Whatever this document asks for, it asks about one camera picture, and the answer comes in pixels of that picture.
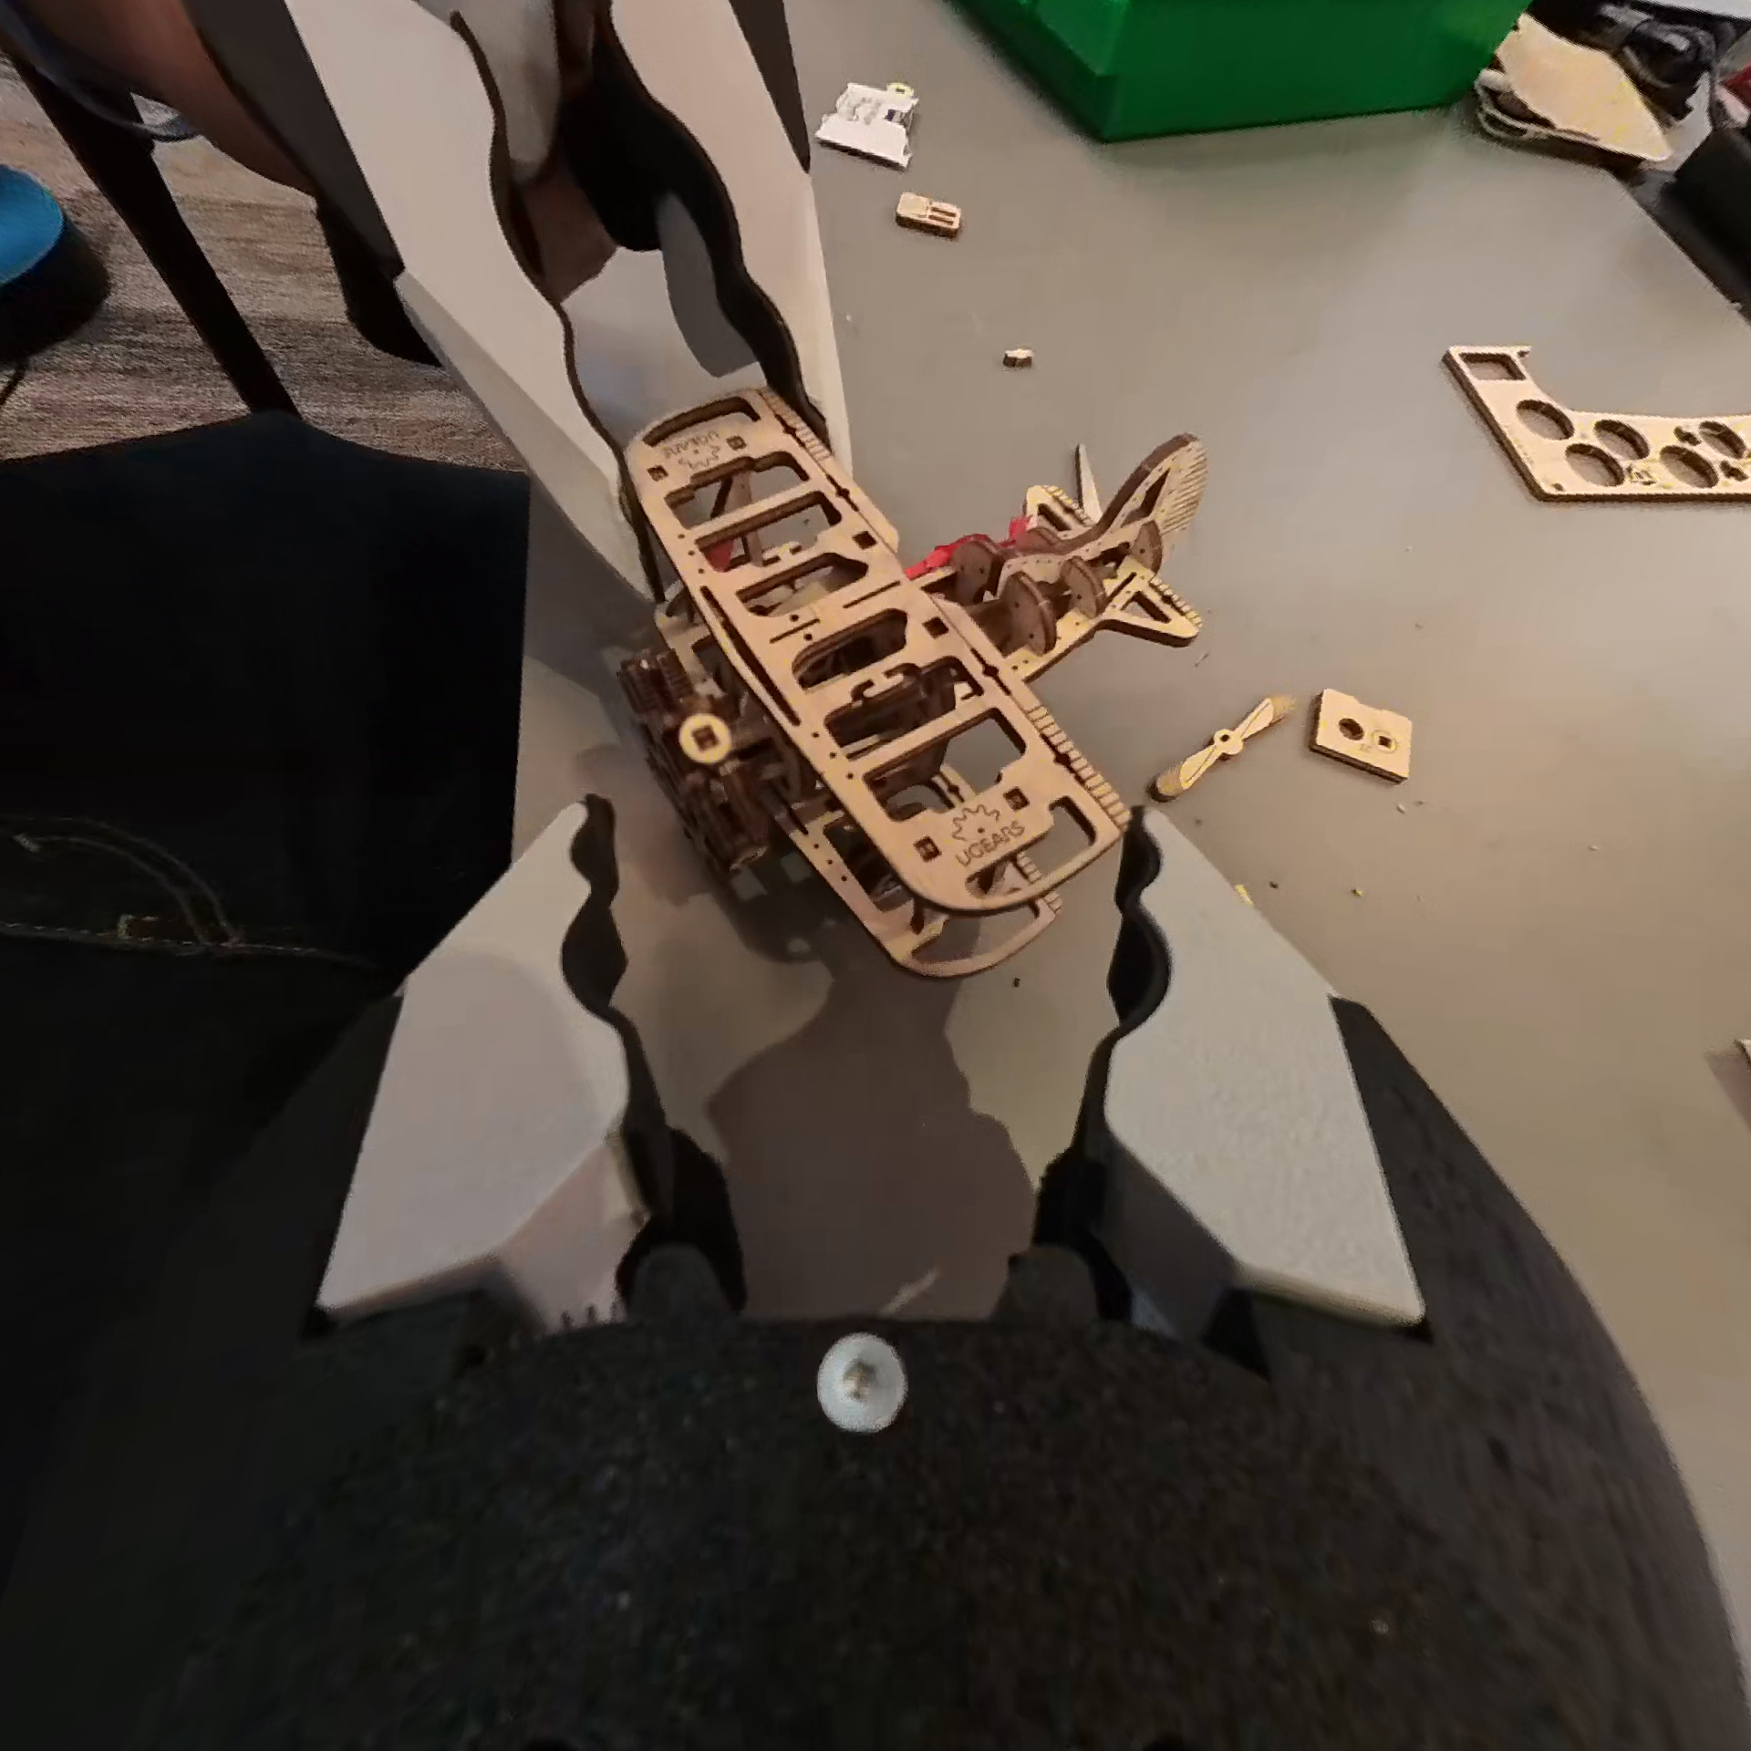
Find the tan flat sheet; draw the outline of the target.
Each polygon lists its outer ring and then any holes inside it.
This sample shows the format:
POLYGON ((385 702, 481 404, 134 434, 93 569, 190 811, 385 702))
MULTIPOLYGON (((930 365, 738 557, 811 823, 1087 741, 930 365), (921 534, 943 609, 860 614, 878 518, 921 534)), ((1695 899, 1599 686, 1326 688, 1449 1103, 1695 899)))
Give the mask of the tan flat sheet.
POLYGON ((1602 49, 1546 28, 1523 11, 1474 81, 1479 128, 1513 145, 1577 147, 1605 159, 1672 159, 1662 120, 1602 49))

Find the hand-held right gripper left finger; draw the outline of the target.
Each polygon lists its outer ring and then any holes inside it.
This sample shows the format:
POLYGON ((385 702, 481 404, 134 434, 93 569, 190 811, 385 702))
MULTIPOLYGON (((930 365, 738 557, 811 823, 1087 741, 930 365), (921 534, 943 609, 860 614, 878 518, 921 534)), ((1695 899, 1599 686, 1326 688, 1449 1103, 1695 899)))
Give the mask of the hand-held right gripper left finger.
POLYGON ((621 1312, 671 1138, 614 1003, 614 825, 566 804, 404 980, 326 1315, 472 1290, 539 1332, 621 1312))

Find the blue round object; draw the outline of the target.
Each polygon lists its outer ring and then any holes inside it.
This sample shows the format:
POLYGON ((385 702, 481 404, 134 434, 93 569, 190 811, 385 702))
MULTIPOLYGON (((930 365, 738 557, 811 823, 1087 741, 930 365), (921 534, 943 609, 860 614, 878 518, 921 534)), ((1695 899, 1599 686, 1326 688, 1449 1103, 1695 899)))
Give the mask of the blue round object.
POLYGON ((68 220, 57 196, 11 164, 2 164, 2 292, 22 286, 61 250, 68 220))

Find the black chair frame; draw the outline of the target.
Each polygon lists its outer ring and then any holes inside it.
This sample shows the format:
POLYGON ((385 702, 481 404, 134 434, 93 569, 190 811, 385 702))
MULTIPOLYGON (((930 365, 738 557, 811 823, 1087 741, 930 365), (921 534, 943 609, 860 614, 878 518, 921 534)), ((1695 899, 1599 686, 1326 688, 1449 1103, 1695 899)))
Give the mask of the black chair frame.
MULTIPOLYGON (((292 394, 160 174, 156 145, 192 139, 192 128, 181 118, 143 118, 138 100, 110 81, 52 67, 49 52, 28 48, 12 24, 4 24, 4 57, 122 219, 246 409, 295 415, 292 394)), ((341 305, 360 337, 391 359, 438 366, 366 239, 332 204, 316 202, 314 213, 336 265, 341 305)))

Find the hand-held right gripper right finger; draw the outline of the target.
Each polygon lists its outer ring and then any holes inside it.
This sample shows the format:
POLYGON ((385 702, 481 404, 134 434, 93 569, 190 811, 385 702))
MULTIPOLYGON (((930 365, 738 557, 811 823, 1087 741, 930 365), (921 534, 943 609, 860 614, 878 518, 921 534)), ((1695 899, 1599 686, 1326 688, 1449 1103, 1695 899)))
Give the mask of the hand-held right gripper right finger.
POLYGON ((1161 808, 1130 821, 1114 899, 1116 1024, 1042 1181, 1040 1239, 1165 1334, 1219 1334, 1258 1299, 1418 1330, 1337 991, 1161 808))

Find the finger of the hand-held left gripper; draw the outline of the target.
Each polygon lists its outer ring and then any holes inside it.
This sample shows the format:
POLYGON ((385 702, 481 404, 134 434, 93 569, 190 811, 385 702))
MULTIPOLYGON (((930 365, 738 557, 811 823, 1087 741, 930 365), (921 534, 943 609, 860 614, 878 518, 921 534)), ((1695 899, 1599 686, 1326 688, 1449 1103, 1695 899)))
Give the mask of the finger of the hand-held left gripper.
POLYGON ((401 255, 412 325, 576 536, 650 601, 621 449, 580 391, 562 305, 512 236, 506 128, 467 24, 404 2, 292 2, 290 16, 401 255))
POLYGON ((830 449, 853 466, 836 310, 783 3, 658 3, 657 52, 657 95, 729 196, 746 271, 795 347, 799 386, 781 395, 796 411, 816 413, 830 449))

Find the square wooden piece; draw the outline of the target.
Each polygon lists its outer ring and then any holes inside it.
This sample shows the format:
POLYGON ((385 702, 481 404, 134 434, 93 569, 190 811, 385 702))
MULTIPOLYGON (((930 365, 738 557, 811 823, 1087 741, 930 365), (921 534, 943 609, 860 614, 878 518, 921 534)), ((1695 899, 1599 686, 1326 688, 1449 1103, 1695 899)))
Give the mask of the square wooden piece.
POLYGON ((1306 745, 1327 759, 1386 782, 1412 773, 1414 725, 1408 714, 1326 688, 1313 709, 1306 745))

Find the wooden sheet with holes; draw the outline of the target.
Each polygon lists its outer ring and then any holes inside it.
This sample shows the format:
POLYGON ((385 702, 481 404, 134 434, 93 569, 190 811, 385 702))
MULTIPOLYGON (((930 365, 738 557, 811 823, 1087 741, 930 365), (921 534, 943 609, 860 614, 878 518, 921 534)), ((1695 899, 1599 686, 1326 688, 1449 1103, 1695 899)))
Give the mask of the wooden sheet with holes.
POLYGON ((1455 346, 1445 366, 1529 494, 1546 504, 1744 504, 1747 415, 1576 409, 1522 344, 1455 346))

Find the grey desk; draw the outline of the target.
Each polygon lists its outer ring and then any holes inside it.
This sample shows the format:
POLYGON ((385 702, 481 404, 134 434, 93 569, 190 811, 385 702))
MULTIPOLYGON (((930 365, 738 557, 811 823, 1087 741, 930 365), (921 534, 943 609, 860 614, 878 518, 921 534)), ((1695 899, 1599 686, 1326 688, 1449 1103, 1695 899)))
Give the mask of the grey desk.
MULTIPOLYGON (((1736 413, 1744 320, 1608 174, 1459 112, 1097 145, 946 3, 787 14, 811 116, 849 79, 921 97, 912 177, 816 159, 858 480, 918 554, 1078 442, 1107 490, 1205 442, 1169 562, 1200 636, 1104 634, 1042 696, 1131 799, 1298 699, 1174 823, 1560 1249, 1744 1624, 1747 506, 1538 502, 1443 363, 1527 344, 1577 409, 1736 413), (895 225, 905 190, 961 236, 895 225), (1306 745, 1326 688, 1412 719, 1404 782, 1306 745)), ((547 509, 529 583, 517 841, 616 807, 621 997, 727 1170, 751 1312, 986 1308, 1114 1019, 1116 861, 966 982, 901 972, 818 886, 721 889, 629 748, 637 610, 547 509)))

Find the person's left hand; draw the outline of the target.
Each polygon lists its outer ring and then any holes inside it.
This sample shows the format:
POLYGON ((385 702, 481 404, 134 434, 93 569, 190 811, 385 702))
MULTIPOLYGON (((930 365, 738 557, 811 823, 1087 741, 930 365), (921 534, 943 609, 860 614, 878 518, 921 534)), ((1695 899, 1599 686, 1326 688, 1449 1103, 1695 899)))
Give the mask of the person's left hand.
POLYGON ((520 184, 539 286, 566 300, 621 254, 662 246, 657 192, 621 137, 584 128, 557 139, 547 162, 520 184))

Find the red ribbon strip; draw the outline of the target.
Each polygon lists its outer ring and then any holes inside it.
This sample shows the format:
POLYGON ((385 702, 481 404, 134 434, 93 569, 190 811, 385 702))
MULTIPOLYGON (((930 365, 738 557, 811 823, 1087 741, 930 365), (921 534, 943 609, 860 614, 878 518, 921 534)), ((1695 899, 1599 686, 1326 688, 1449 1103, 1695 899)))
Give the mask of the red ribbon strip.
POLYGON ((1034 521, 1027 515, 1018 515, 1010 518, 1007 534, 1001 537, 989 536, 983 531, 972 531, 952 537, 944 543, 937 543, 923 558, 911 562, 906 566, 906 575, 911 578, 919 578, 930 575, 932 571, 952 566, 964 550, 972 550, 973 558, 979 558, 982 554, 1007 554, 1015 547, 1020 537, 1031 531, 1034 521))

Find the person's dark jeans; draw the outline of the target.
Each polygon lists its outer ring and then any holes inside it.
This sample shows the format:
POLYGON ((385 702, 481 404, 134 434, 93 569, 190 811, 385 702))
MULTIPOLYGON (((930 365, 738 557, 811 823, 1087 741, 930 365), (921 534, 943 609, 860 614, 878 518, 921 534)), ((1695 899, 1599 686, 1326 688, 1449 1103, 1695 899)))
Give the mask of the person's dark jeans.
POLYGON ((393 995, 510 861, 531 487, 281 415, 4 465, 4 1747, 140 1747, 393 995))

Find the wooden radial engine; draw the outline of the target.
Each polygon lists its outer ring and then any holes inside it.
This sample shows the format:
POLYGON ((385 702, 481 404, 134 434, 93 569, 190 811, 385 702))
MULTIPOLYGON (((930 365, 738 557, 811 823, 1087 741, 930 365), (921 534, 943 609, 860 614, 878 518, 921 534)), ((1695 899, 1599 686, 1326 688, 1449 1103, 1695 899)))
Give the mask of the wooden radial engine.
POLYGON ((686 837, 721 882, 773 846, 760 776, 773 749, 762 717, 711 670, 691 670, 670 647, 647 647, 620 668, 647 762, 686 837))

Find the wooden biplane model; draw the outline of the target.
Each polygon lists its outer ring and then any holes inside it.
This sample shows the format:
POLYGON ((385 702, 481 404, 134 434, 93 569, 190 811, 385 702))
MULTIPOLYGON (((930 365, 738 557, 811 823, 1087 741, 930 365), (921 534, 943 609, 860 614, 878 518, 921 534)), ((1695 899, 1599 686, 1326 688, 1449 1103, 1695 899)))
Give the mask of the wooden biplane model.
POLYGON ((674 573, 645 650, 736 686, 773 736, 773 846, 745 868, 793 849, 921 977, 986 970, 1050 927, 1130 807, 1034 680, 1102 632, 1196 638, 1165 565, 1206 487, 1205 444, 1150 448, 1095 522, 1040 487, 1010 552, 964 550, 919 578, 886 515, 767 387, 650 422, 625 459, 635 518, 674 573))

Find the white paper scrap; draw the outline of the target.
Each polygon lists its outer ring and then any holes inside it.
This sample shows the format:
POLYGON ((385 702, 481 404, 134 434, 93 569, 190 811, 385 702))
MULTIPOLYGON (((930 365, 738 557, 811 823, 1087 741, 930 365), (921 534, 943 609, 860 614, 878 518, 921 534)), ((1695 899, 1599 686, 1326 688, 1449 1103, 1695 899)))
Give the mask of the white paper scrap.
POLYGON ((906 169, 912 156, 915 110, 915 89, 903 81, 849 81, 836 105, 821 116, 818 141, 862 159, 906 169))

